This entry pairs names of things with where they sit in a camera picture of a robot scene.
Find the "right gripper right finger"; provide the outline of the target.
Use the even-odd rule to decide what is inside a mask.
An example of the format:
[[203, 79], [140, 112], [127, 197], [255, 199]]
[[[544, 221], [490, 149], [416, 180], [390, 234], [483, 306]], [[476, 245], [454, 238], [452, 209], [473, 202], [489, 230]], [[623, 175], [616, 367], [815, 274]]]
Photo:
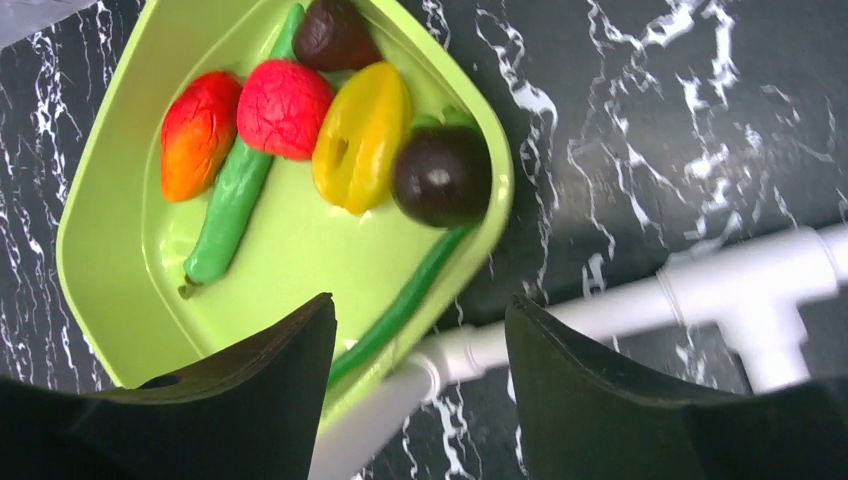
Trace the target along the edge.
[[518, 297], [506, 311], [524, 464], [533, 479], [843, 479], [847, 381], [757, 396], [688, 383]]

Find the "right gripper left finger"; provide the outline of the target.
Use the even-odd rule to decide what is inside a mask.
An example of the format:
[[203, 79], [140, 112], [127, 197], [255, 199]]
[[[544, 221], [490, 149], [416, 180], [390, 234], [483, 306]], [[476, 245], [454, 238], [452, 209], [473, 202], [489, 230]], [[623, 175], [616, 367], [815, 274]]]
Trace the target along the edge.
[[5, 479], [304, 479], [336, 334], [321, 293], [272, 326], [135, 389], [1, 383]]

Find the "green chili pepper toy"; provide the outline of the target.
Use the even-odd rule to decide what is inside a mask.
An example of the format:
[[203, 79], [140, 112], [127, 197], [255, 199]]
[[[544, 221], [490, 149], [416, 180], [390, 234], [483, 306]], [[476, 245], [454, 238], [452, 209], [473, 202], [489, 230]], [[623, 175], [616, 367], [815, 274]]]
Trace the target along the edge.
[[472, 226], [456, 227], [440, 237], [369, 330], [353, 347], [333, 361], [329, 370], [328, 389], [377, 354], [408, 323], [447, 261], [472, 230]]

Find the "dark mangosteen toy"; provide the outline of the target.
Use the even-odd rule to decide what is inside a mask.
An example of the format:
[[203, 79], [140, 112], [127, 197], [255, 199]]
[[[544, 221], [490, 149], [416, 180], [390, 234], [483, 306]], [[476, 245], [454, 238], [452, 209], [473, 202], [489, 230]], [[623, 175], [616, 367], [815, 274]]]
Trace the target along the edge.
[[490, 152], [474, 117], [454, 106], [423, 115], [396, 156], [391, 193], [409, 218], [435, 228], [481, 220], [492, 191]]

